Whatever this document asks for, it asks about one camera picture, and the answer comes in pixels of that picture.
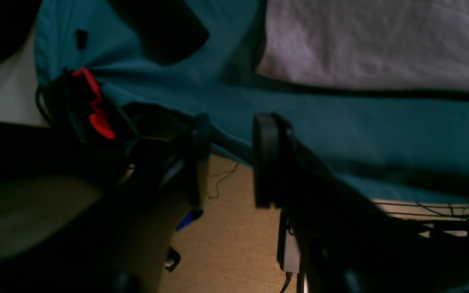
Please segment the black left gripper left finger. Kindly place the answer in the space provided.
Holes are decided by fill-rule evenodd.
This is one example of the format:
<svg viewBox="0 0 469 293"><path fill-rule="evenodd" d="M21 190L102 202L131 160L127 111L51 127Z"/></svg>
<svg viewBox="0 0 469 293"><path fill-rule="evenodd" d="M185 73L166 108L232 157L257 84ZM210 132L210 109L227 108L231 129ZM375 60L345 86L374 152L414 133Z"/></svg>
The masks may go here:
<svg viewBox="0 0 469 293"><path fill-rule="evenodd" d="M138 158L129 179L129 260L164 261L174 234L204 209L210 117L199 114L167 143Z"/></svg>

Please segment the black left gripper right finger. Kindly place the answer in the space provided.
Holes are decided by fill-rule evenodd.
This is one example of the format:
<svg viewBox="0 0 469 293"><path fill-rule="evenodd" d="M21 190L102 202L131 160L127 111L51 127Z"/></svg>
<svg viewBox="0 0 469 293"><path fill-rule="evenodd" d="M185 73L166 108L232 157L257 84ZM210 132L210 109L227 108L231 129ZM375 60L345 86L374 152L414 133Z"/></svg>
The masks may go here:
<svg viewBox="0 0 469 293"><path fill-rule="evenodd" d="M381 211L303 145L276 113L253 118L253 170L258 207L281 208L300 251L374 251Z"/></svg>

